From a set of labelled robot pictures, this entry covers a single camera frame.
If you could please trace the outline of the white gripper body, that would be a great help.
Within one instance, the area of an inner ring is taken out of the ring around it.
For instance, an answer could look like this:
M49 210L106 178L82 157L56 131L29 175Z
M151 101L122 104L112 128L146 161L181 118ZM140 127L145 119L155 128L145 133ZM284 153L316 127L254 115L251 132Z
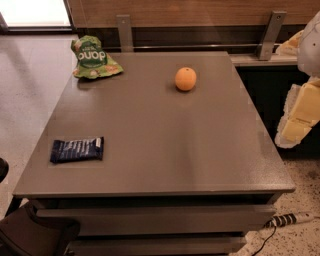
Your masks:
M309 76L320 75L320 11L309 21L300 37L298 69Z

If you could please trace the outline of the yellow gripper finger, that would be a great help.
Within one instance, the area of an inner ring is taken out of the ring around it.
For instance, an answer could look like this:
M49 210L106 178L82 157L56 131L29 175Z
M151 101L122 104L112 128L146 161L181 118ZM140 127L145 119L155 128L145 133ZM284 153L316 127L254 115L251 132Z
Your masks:
M288 149L300 144L320 121L320 79L311 77L302 86L293 84L283 111L274 141Z
M276 54L281 56L286 56L286 55L296 56L302 34L303 34L303 30L297 32L292 37L290 37L287 41L282 43L276 49Z

